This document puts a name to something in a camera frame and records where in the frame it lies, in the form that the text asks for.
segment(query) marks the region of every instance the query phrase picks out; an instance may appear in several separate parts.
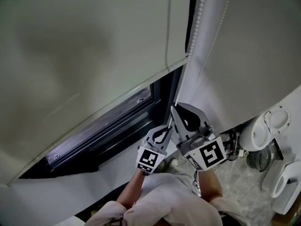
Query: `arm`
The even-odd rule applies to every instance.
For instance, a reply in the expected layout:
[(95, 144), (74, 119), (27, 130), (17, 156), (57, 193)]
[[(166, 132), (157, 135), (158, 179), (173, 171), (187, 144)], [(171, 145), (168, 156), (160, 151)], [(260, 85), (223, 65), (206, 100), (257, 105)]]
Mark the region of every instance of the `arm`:
[(199, 187), (202, 198), (210, 202), (212, 199), (222, 197), (222, 187), (213, 169), (198, 173)]
[(145, 176), (143, 175), (143, 171), (137, 169), (132, 179), (119, 195), (116, 202), (122, 204), (126, 209), (130, 209), (140, 196), (144, 177)]

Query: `person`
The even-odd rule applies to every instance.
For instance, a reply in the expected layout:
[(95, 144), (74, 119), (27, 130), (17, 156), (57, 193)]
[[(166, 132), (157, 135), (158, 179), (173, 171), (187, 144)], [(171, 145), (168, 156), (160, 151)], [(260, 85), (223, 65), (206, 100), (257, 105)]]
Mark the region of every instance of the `person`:
[(236, 202), (222, 196), (212, 169), (194, 179), (172, 159), (166, 173), (137, 170), (116, 201), (106, 203), (85, 226), (236, 226), (249, 225)]

